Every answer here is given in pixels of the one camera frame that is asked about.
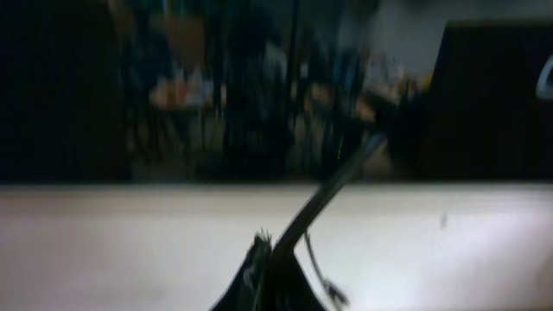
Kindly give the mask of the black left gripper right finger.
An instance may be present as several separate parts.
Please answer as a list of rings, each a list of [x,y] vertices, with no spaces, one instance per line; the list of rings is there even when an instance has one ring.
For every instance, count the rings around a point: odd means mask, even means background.
[[[326,311],[295,255],[270,266],[270,311]]]

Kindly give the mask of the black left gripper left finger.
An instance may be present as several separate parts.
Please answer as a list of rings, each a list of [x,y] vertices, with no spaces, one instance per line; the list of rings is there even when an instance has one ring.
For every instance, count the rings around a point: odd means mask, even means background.
[[[271,252],[271,235],[257,232],[235,277],[210,311],[260,310]]]

